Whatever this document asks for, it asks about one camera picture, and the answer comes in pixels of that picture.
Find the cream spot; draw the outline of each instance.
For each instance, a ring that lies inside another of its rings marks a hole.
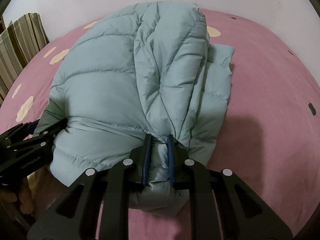
[[[26,117],[28,111],[30,110],[31,106],[33,105],[33,96],[29,97],[27,101],[21,106],[19,112],[17,113],[17,122],[21,122],[23,118]]]
[[[12,99],[16,96],[16,94],[18,93],[19,89],[21,87],[21,84],[17,86],[16,90],[13,92],[13,95],[12,95]]]
[[[98,21],[95,21],[93,23],[88,24],[86,27],[84,27],[84,29],[88,29],[90,27],[92,27],[93,25],[95,25]]]
[[[207,26],[207,31],[210,35],[210,37],[217,37],[221,35],[221,32],[219,32],[218,30],[216,30],[215,28],[212,28],[210,26]]]
[[[48,56],[50,55],[50,53],[53,52],[55,49],[56,49],[56,47],[53,47],[52,49],[50,49],[50,50],[43,56],[43,58],[48,57]]]
[[[50,61],[50,65],[53,65],[54,63],[57,63],[58,61],[62,60],[63,57],[65,57],[70,49],[65,49],[61,51],[58,55],[55,55],[52,60]]]

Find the striped fabric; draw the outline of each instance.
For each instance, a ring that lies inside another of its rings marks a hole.
[[[48,43],[37,13],[25,14],[0,35],[0,105],[24,67]]]

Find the silver bolt head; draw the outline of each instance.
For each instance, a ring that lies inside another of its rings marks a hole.
[[[131,159],[125,159],[125,160],[123,160],[123,164],[126,165],[126,166],[129,166],[129,165],[131,165],[132,163],[133,163],[133,160],[131,160]]]
[[[224,169],[222,171],[223,175],[225,176],[231,176],[232,175],[232,170],[229,170],[229,169]]]
[[[185,165],[188,165],[188,166],[192,166],[192,165],[195,164],[195,161],[194,161],[194,160],[191,160],[191,159],[186,159],[186,160],[184,161],[184,164],[185,164]]]
[[[92,176],[92,175],[95,174],[95,173],[96,173],[96,171],[95,171],[93,168],[87,169],[87,170],[85,171],[85,174],[86,174],[87,176]]]

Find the bed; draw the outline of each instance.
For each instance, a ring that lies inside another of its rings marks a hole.
[[[320,119],[309,108],[310,103],[320,108],[320,88],[294,52],[268,29],[236,15],[202,12],[210,42],[235,47],[231,97],[208,168],[236,172],[297,235],[320,202]],[[41,117],[64,56],[98,20],[50,42],[29,62],[0,108],[0,133]],[[33,179],[38,217],[65,186],[46,169]],[[188,204],[172,219],[130,210],[130,238],[189,239],[188,213]]]

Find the white wall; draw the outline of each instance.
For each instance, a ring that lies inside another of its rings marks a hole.
[[[50,40],[119,8],[156,0],[12,0],[6,25],[28,12],[38,12]],[[277,34],[320,84],[320,19],[308,0],[181,0],[201,8],[236,14]]]

